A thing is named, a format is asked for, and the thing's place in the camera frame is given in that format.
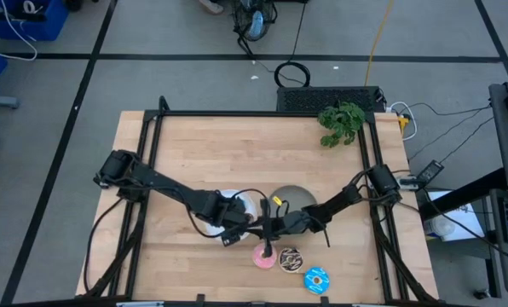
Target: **white cable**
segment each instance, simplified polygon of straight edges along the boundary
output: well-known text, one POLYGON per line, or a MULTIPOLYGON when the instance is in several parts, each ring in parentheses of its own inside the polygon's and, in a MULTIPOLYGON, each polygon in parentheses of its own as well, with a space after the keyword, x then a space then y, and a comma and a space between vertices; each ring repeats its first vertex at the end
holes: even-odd
POLYGON ((36 50, 36 48, 34 48, 34 46, 31 45, 31 43, 27 42, 26 39, 24 39, 18 32, 17 30, 15 30, 14 26, 12 26, 12 22, 9 20, 9 16, 8 16, 8 9, 6 8, 6 3, 4 3, 4 0, 0 0, 1 3, 2 3, 2 8, 4 9, 4 16, 6 17, 6 21, 8 22, 8 25, 10 28, 12 28, 12 30, 15 32, 15 34, 17 34, 17 36, 19 38, 21 38, 21 40, 23 42, 25 42, 27 45, 29 45, 29 47, 32 48, 32 50, 34 50, 34 55, 32 56, 32 58, 30 59, 26 59, 26 58, 22 58, 22 57, 19 57, 19 56, 12 56, 12 55, 3 55, 0 53, 0 56, 2 56, 3 58, 6 58, 6 59, 12 59, 12 60, 20 60, 20 61, 34 61, 36 60, 37 56, 38 56, 38 50, 36 50))
POLYGON ((390 109, 392 109, 397 104, 404 105, 404 107, 407 108, 407 111, 409 112, 409 115, 411 115, 411 120, 413 121, 413 128, 414 128, 414 130, 413 130, 412 135, 410 135, 408 137, 404 137, 403 141, 411 140, 417 134, 417 122, 415 121, 415 117, 413 116, 413 112, 411 112, 411 109, 409 108, 409 106, 404 101, 397 101, 397 102, 391 104, 390 105, 390 109))

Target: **wooden table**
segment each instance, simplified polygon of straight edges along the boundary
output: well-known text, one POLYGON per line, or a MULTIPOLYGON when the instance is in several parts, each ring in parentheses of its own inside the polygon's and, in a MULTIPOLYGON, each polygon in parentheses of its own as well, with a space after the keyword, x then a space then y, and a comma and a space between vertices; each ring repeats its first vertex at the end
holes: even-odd
MULTIPOLYGON (((121 114, 114 149, 136 151, 142 116, 143 112, 121 114)), ((384 163, 393 171, 408 169, 395 115, 376 114, 376 119, 384 163)), ((191 188, 258 188, 270 195, 281 186, 295 184, 324 202, 363 170, 358 141, 347 147, 323 148, 319 140, 325 133, 315 118, 165 117, 155 169, 191 188)), ((369 134, 367 141, 371 154, 369 134)), ((116 193, 115 188, 101 192, 95 218, 115 202, 116 193)), ((413 193, 401 194, 402 202, 417 206, 413 193)), ((258 202, 259 196, 250 196, 258 202)), ((95 233, 89 263, 91 286, 115 256, 123 210, 121 205, 108 214, 95 233)), ((275 245, 300 249, 305 261, 300 273, 312 266, 329 272, 331 287, 326 295, 330 302, 383 303, 368 211, 363 202, 337 214, 328 224, 331 248, 326 247, 322 232, 288 235, 275 245)), ((402 259, 427 292, 437 297, 418 213, 401 206, 395 206, 394 213, 402 259)), ((251 252, 259 242, 251 235, 223 247, 221 241, 195 232, 182 204, 151 193, 133 299, 192 301, 204 293, 207 301, 320 302, 320 297, 303 287, 302 274, 284 273, 278 265, 270 270, 257 268, 251 252)), ((399 298, 395 269, 388 263, 393 296, 399 298)), ((128 267, 125 261, 118 293, 124 291, 128 267)), ((78 293, 84 293, 82 282, 78 293)))

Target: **black metal frame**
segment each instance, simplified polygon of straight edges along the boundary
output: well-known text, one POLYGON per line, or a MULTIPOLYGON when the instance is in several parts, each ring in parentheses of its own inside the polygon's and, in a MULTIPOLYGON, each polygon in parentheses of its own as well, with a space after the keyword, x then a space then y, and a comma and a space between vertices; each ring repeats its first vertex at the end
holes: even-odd
MULTIPOLYGON (((161 96, 159 98, 159 109, 158 110, 146 110, 144 113, 141 134, 139 137, 139 143, 137 146, 137 153, 139 155, 143 155, 147 142, 147 133, 149 125, 153 120, 155 120, 155 128, 152 139, 152 146, 150 148, 149 161, 148 164, 150 166, 155 165, 155 157, 158 150, 159 138, 161 136, 161 129, 164 117, 167 116, 212 116, 212 117, 308 117, 315 118, 317 113, 298 113, 298 112, 276 112, 276 111, 171 111, 164 97, 161 96)), ((378 142, 378 133, 377 127, 375 123, 375 117, 373 113, 367 114, 367 125, 370 130, 370 137, 372 138, 373 145, 373 154, 375 157, 376 165, 383 164, 383 155, 381 153, 381 148, 378 142)), ((360 129, 358 133, 359 143, 361 147, 361 157, 362 157, 362 165, 364 170, 370 168, 370 159, 369 154, 367 152, 367 142, 365 137, 365 131, 363 127, 360 129)), ((143 192, 145 193, 145 197, 143 201, 140 203, 137 225, 136 228, 140 228, 139 231, 133 231, 134 234, 137 235, 134 238, 135 245, 131 251, 130 258, 130 270, 126 280, 126 288, 125 295, 116 295, 118 284, 119 284, 119 269, 115 271, 113 274, 113 278, 110 280, 108 285, 108 296, 102 297, 102 290, 91 293, 88 296, 80 296, 75 299, 61 300, 61 301, 49 301, 49 302, 36 302, 36 303, 27 303, 27 304, 13 304, 13 306, 115 306, 116 302, 131 302, 133 295, 133 288, 136 280, 136 268, 138 266, 140 250, 141 250, 141 238, 142 231, 144 229, 144 224, 146 222, 146 214, 147 214, 147 202, 149 191, 143 192)), ((371 190, 368 190, 370 198, 375 197, 371 190)), ((118 240, 118 249, 117 254, 130 247, 131 235, 130 232, 130 223, 133 214, 135 204, 128 202, 124 211, 124 217, 122 222, 122 227, 118 240)), ((395 229, 395 221, 394 216, 392 214, 391 208, 385 208, 385 214, 387 215, 387 228, 388 234, 390 238, 390 244, 394 248, 395 255, 400 258, 400 247, 398 243, 397 233, 395 229)), ((372 226, 375 229, 375 226, 380 227, 380 219, 378 217, 378 208, 375 204, 370 203, 370 216, 372 219, 372 226)), ((411 301, 408 296, 408 287, 402 276, 402 273, 396 267, 396 278, 398 281, 398 290, 400 292, 400 299, 394 299, 392 296, 392 289, 390 285, 390 277, 387 267, 387 255, 384 251, 382 244, 380 244, 377 240, 376 231, 374 230, 374 236, 376 237, 375 245, 376 251, 378 254, 378 266, 381 277, 381 285, 383 288, 384 302, 386 304, 392 304, 394 306, 441 306, 438 302, 419 302, 419 301, 411 301)), ((124 258, 119 259, 119 266, 124 260, 124 258)), ((116 259, 114 260, 111 266, 115 267, 116 259)), ((245 307, 245 306, 253 306, 255 304, 259 304, 263 307, 269 306, 305 306, 305 307, 314 307, 314 306, 353 306, 353 304, 330 304, 328 297, 320 297, 320 304, 292 304, 292 303, 252 303, 252 302, 205 302, 205 295, 199 294, 196 301, 165 301, 165 306, 175 305, 175 306, 237 306, 237 307, 245 307)))

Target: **green plant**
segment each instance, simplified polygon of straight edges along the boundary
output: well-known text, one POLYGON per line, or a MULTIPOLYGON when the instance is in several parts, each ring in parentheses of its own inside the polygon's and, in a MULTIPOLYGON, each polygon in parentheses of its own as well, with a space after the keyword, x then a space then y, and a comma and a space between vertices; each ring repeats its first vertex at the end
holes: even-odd
POLYGON ((338 107, 327 107, 319 113, 318 120, 324 128, 333 130, 333 133, 323 136, 320 145, 333 148, 339 144, 342 137, 345 137, 343 144, 349 145, 355 140, 364 118, 364 111, 354 103, 339 102, 338 107))

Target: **concrete floor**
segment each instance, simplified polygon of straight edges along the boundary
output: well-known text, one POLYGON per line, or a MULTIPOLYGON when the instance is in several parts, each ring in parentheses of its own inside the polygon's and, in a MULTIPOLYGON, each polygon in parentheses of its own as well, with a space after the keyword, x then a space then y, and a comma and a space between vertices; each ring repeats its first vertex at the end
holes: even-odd
MULTIPOLYGON (((196 1, 119 0, 100 52, 102 57, 207 55, 205 60, 98 60, 81 99, 78 86, 110 3, 86 1, 83 10, 70 14, 57 41, 36 43, 42 57, 67 54, 76 60, 11 61, 0 77, 0 95, 17 96, 22 102, 17 110, 0 109, 0 300, 71 109, 78 118, 16 303, 71 298, 75 293, 100 193, 91 178, 112 146, 121 111, 155 108, 160 95, 176 110, 275 110, 272 73, 250 61, 211 61, 210 55, 241 55, 242 50, 231 31, 231 17, 207 15, 196 1), (78 110, 72 107, 75 100, 81 103, 78 110)), ((508 54, 508 1, 482 3, 508 54)), ((385 4, 312 0, 305 10, 297 55, 369 55, 385 4)), ((256 54, 292 52, 302 7, 298 3, 277 7, 277 23, 252 45, 256 54)), ((0 51, 28 49, 0 40, 0 51)), ((380 86, 388 101, 425 102, 440 112, 484 107, 488 86, 508 78, 474 0, 397 1, 376 55, 405 56, 372 65, 369 84, 380 86), (412 56, 449 62, 407 58, 412 56), (482 57, 493 60, 484 62, 482 57)), ((281 61, 264 63, 275 68, 281 61)), ((367 68, 364 61, 302 63, 311 71, 313 86, 360 85, 367 68)), ((297 72, 284 73, 301 78, 297 72)), ((467 116, 437 117, 426 107, 413 111, 419 132, 406 142, 409 155, 467 116)), ((427 148, 411 161, 413 171, 443 158, 490 117, 490 110, 482 111, 427 148)), ((501 167, 494 125, 485 125, 445 166, 434 186, 458 188, 501 167)), ((507 294, 481 302, 471 297, 472 290, 487 285, 482 260, 445 248, 435 249, 431 256, 442 298, 456 304, 508 306, 507 294)))

